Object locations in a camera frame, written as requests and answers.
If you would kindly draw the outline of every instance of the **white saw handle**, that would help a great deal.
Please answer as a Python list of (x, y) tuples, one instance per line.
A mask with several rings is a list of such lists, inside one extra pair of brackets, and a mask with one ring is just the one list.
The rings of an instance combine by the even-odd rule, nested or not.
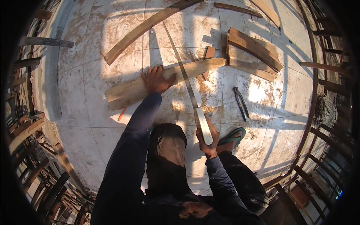
[(194, 114), (195, 114), (196, 127), (201, 128), (205, 144), (211, 145), (213, 142), (213, 139), (212, 139), (212, 136), (210, 133), (210, 128), (209, 128), (209, 125), (207, 124), (204, 112), (202, 111), (201, 108), (196, 108), (196, 109), (194, 109)]

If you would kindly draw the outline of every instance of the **sandal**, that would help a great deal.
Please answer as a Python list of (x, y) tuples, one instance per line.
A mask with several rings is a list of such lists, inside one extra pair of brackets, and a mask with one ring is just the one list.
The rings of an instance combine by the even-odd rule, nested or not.
[[(234, 134), (236, 134), (236, 132), (238, 131), (242, 131), (243, 133), (241, 134), (241, 137), (237, 137), (237, 138), (231, 138), (231, 136), (233, 136)], [(244, 139), (245, 137), (245, 134), (246, 134), (246, 130), (243, 128), (243, 127), (238, 127), (236, 129), (234, 129), (233, 131), (231, 131), (230, 133), (228, 133), (228, 135), (226, 135), (225, 137), (221, 138), (219, 140), (219, 143), (217, 144), (218, 146), (219, 145), (223, 145), (225, 144), (226, 142), (229, 142), (229, 141), (237, 141), (236, 142), (236, 145), (235, 145), (235, 148), (237, 148), (241, 142), (241, 140)]]

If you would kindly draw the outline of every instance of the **person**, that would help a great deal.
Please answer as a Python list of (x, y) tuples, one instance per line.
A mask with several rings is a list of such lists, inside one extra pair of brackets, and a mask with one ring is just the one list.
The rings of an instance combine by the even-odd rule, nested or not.
[[(148, 96), (134, 112), (107, 164), (91, 225), (265, 224), (258, 215), (267, 207), (266, 192), (253, 172), (231, 153), (245, 135), (243, 128), (219, 142), (219, 133), (206, 117), (213, 143), (204, 143), (199, 128), (196, 136), (207, 157), (213, 196), (192, 193), (185, 173), (187, 140), (181, 127), (165, 123), (151, 131), (161, 94), (176, 80), (176, 74), (166, 80), (162, 71), (162, 66), (155, 66), (147, 75), (141, 74)], [(140, 189), (145, 163), (146, 196)]]

